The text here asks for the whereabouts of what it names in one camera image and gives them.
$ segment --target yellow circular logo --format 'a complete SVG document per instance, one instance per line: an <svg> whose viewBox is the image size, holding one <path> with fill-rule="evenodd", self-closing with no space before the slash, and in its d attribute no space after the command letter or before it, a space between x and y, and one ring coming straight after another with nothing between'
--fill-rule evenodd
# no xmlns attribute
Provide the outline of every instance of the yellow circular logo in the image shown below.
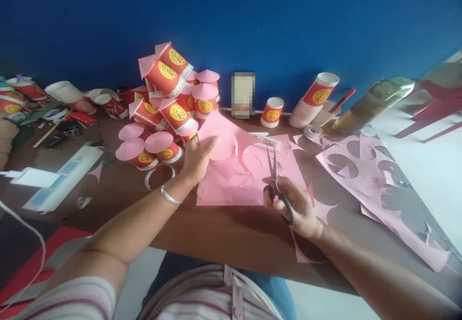
<svg viewBox="0 0 462 320"><path fill-rule="evenodd" d="M268 121L276 121L278 120L279 115L280 115L279 111L271 110L266 113L266 119Z"/></svg>
<svg viewBox="0 0 462 320"><path fill-rule="evenodd" d="M178 104L175 104L170 108L170 115L173 119L178 121L182 121L188 116L184 108Z"/></svg>
<svg viewBox="0 0 462 320"><path fill-rule="evenodd" d="M146 151L142 151L140 156L138 156L138 161L142 164L150 163L153 160L153 156L148 154Z"/></svg>
<svg viewBox="0 0 462 320"><path fill-rule="evenodd" d="M213 110L213 104L210 101L201 101L197 102L197 106L204 113L210 113Z"/></svg>
<svg viewBox="0 0 462 320"><path fill-rule="evenodd" d="M155 108L154 106L148 104L147 102L144 103L144 107L146 108L146 111L148 111L149 113L152 113L152 114L157 113L157 108Z"/></svg>
<svg viewBox="0 0 462 320"><path fill-rule="evenodd" d="M173 150L167 148L164 151L157 153L157 155L164 160L168 160L173 156Z"/></svg>
<svg viewBox="0 0 462 320"><path fill-rule="evenodd" d="M315 104L324 103L330 94L331 94L331 91L329 89L318 90L313 95L313 102Z"/></svg>
<svg viewBox="0 0 462 320"><path fill-rule="evenodd" d="M18 105L6 105L5 112L8 114L14 114L21 111L21 106Z"/></svg>
<svg viewBox="0 0 462 320"><path fill-rule="evenodd" d="M159 71L165 78L174 79L177 76L177 73L173 71L170 67L165 65L163 62L159 61Z"/></svg>
<svg viewBox="0 0 462 320"><path fill-rule="evenodd" d="M170 50L168 51L168 55L172 63L174 63L175 65L183 65L186 62L186 60L184 60L184 58L181 55L179 55L178 52L173 48L170 48Z"/></svg>
<svg viewBox="0 0 462 320"><path fill-rule="evenodd" d="M194 108L196 105L196 103L194 102L194 97L191 95L189 98L188 98L188 106L190 106L191 108Z"/></svg>

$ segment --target stack of paper cups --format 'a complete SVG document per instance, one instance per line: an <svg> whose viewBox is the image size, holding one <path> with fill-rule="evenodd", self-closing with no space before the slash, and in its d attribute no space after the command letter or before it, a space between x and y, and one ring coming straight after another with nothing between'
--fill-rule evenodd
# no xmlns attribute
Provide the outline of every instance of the stack of paper cups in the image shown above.
<svg viewBox="0 0 462 320"><path fill-rule="evenodd" d="M96 112L96 107L91 101L69 81L50 84L45 88L45 92L82 113L91 115Z"/></svg>
<svg viewBox="0 0 462 320"><path fill-rule="evenodd" d="M338 76L329 72L318 74L316 80L292 112L289 124L295 128L304 128L311 123L339 81Z"/></svg>

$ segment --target silver bracelet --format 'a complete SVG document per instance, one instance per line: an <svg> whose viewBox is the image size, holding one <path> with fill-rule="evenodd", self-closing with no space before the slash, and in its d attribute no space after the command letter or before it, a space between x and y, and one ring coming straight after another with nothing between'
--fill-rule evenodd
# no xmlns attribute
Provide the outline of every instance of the silver bracelet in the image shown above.
<svg viewBox="0 0 462 320"><path fill-rule="evenodd" d="M167 190L165 190L165 185L162 185L160 187L160 193L162 194L162 196L165 198L165 200L167 202L170 202L171 204L173 205L180 205L183 203L183 201L177 201L175 200L173 197L171 197L168 193L167 193Z"/></svg>

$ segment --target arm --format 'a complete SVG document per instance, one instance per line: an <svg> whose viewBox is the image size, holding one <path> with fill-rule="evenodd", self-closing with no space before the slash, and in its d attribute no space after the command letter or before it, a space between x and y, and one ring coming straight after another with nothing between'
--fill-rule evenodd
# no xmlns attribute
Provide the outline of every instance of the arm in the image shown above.
<svg viewBox="0 0 462 320"><path fill-rule="evenodd" d="M204 177L208 157L216 144L217 140L212 140L205 148L200 148L197 136L190 140L183 169L165 183L171 197L183 201ZM163 198L160 188L154 190L101 227L55 272L42 293L71 279L91 275L109 281L118 297L129 264L149 246L177 209L177 205Z"/></svg>
<svg viewBox="0 0 462 320"><path fill-rule="evenodd" d="M263 181L272 182L271 178ZM461 309L433 286L317 219L310 197L290 179L278 177L278 186L293 205L293 229L324 252L380 318L455 319L460 316ZM271 203L267 193L264 197L266 208L289 218L282 201Z"/></svg>

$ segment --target hand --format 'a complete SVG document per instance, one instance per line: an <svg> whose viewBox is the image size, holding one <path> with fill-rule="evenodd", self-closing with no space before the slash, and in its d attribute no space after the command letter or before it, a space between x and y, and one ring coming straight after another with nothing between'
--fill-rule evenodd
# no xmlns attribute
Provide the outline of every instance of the hand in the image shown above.
<svg viewBox="0 0 462 320"><path fill-rule="evenodd" d="M206 146L201 147L197 134L191 138L186 145L184 166L180 174L193 181L194 185L199 183L205 176L209 156L219 142L219 137L215 137Z"/></svg>
<svg viewBox="0 0 462 320"><path fill-rule="evenodd" d="M275 190L272 177L266 177L262 180L270 184L273 190ZM278 188L290 201L294 210L294 224L292 226L294 231L307 239L320 238L323 223L314 214L313 204L307 192L287 177L278 177ZM263 193L263 198L266 208L279 212L284 218L290 221L289 210L285 207L283 201L276 200L274 203L271 203L270 192L268 190Z"/></svg>

